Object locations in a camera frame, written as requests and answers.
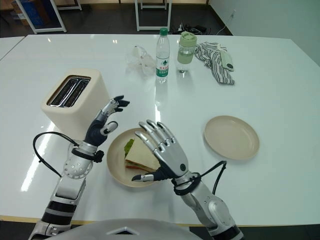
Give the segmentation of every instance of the plate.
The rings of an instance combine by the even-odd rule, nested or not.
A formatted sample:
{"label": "plate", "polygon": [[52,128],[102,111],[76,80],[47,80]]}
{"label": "plate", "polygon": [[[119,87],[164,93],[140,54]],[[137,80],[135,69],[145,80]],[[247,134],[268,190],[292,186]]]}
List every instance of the plate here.
{"label": "plate", "polygon": [[234,160],[254,157],[259,150],[256,131],[233,116],[216,116],[205,126],[204,138],[218,154]]}
{"label": "plate", "polygon": [[146,171],[140,169],[126,168],[125,165],[125,145],[130,139],[134,139],[137,136],[135,131],[141,131],[145,133],[143,128],[132,128],[117,136],[111,143],[108,152],[106,154],[106,163],[111,175],[118,182],[128,187],[141,188],[153,184],[153,181],[137,182],[131,181],[135,175],[146,174]]}

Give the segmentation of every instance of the plastic bag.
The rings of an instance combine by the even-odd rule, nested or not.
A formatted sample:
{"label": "plastic bag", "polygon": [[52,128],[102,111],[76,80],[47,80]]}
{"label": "plastic bag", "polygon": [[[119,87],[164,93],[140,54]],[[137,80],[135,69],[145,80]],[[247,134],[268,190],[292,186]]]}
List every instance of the plastic bag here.
{"label": "plastic bag", "polygon": [[131,69],[142,68],[146,76],[156,72],[156,61],[139,45],[134,46],[132,51],[126,55],[126,63]]}

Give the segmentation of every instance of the striped cloth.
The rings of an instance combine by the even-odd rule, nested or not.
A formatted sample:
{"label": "striped cloth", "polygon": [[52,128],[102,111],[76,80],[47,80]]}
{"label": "striped cloth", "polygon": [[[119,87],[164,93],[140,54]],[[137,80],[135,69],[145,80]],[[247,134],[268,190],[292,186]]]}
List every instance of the striped cloth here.
{"label": "striped cloth", "polygon": [[227,48],[220,46],[217,42],[203,42],[196,45],[194,55],[211,69],[218,83],[233,85],[235,81],[229,74],[229,70],[222,67],[220,51],[227,51]]}

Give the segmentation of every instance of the cream toaster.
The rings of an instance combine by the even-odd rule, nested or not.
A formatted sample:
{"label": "cream toaster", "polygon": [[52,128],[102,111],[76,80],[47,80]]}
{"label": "cream toaster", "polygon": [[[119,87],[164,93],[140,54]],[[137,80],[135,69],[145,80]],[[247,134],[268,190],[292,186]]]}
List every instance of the cream toaster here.
{"label": "cream toaster", "polygon": [[96,69],[72,68],[43,100],[41,109],[74,140],[84,140],[88,127],[110,98]]}

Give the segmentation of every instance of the green bottle cap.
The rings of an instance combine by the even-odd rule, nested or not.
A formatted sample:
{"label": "green bottle cap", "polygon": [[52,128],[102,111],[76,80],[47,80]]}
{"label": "green bottle cap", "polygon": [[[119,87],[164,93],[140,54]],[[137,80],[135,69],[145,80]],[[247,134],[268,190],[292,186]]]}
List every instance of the green bottle cap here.
{"label": "green bottle cap", "polygon": [[197,36],[191,32],[184,31],[181,33],[179,44],[183,47],[194,47],[197,45]]}
{"label": "green bottle cap", "polygon": [[162,27],[162,28],[160,29],[160,35],[161,35],[161,36],[167,36],[167,35],[168,35],[168,28]]}

